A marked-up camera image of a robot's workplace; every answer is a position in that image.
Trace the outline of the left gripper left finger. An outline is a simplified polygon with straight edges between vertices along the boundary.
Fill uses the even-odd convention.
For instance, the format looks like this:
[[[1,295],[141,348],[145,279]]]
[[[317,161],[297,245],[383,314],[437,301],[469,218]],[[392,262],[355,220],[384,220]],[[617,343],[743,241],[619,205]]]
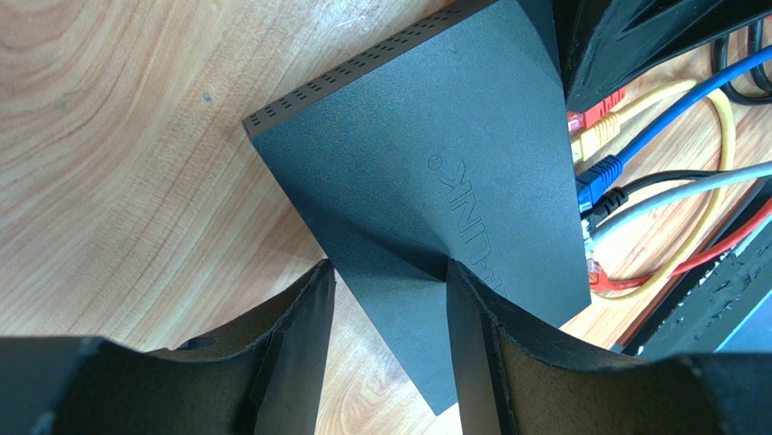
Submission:
[[[1,341],[4,434],[311,434],[334,312],[323,260],[180,347],[91,336]]]

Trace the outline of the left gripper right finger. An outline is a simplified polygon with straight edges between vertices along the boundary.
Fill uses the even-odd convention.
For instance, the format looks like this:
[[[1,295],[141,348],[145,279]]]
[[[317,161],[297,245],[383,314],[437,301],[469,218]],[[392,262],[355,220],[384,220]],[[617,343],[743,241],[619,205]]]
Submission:
[[[447,315],[467,434],[768,434],[771,357],[648,362],[545,323],[450,261]]]

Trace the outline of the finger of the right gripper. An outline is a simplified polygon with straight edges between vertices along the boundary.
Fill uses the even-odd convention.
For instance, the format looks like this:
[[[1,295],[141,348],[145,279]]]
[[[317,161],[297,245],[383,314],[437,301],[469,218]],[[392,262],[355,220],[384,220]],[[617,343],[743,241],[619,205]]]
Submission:
[[[554,1],[569,111],[586,111],[651,68],[771,14],[770,0]]]

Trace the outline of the black network switch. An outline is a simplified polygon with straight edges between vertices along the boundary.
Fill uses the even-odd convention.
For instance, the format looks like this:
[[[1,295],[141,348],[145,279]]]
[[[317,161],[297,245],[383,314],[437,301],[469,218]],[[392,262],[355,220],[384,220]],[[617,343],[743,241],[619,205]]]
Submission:
[[[554,327],[589,305],[549,2],[453,2],[243,126],[434,413],[449,261]]]

